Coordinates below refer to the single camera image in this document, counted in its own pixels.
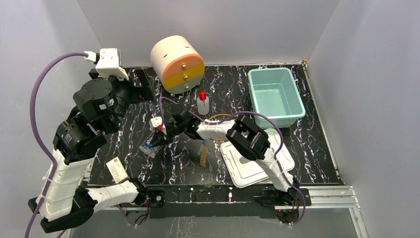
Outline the test tube with blue cap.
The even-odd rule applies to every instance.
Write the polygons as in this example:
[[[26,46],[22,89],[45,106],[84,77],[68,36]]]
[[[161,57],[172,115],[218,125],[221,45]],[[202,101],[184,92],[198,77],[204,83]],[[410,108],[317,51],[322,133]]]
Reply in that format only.
[[[152,142],[145,142],[144,146],[150,149],[150,148],[153,147],[153,143]]]

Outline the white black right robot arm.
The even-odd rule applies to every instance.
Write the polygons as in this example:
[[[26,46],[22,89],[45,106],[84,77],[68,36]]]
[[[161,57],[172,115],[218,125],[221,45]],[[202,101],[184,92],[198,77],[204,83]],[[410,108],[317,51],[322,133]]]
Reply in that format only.
[[[278,155],[284,147],[283,139],[273,144],[266,130],[249,118],[251,112],[238,112],[223,120],[203,119],[184,110],[150,119],[150,127],[155,131],[147,142],[150,148],[170,144],[174,137],[184,133],[194,140],[227,140],[235,150],[249,161],[254,161],[271,180],[274,189],[262,192],[261,199],[269,205],[292,205],[298,200],[299,182],[283,168]]]

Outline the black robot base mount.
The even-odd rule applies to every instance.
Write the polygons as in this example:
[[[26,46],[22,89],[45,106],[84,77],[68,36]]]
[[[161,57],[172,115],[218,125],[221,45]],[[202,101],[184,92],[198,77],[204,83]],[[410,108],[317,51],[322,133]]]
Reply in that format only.
[[[276,191],[271,184],[149,185],[142,205],[123,202],[127,211],[149,211],[150,219],[171,217],[260,217],[294,223],[312,205],[308,189]]]

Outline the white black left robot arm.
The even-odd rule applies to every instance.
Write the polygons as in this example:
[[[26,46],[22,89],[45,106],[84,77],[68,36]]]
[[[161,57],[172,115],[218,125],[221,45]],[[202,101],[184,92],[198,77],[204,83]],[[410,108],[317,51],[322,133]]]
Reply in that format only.
[[[60,232],[87,222],[94,213],[122,203],[143,206],[148,189],[130,178],[101,188],[84,188],[85,169],[94,160],[106,135],[117,133],[132,104],[154,99],[151,79],[142,67],[127,68],[129,76],[102,78],[96,70],[73,95],[75,107],[56,130],[53,158],[42,193],[29,200],[34,214],[40,214],[45,233]]]

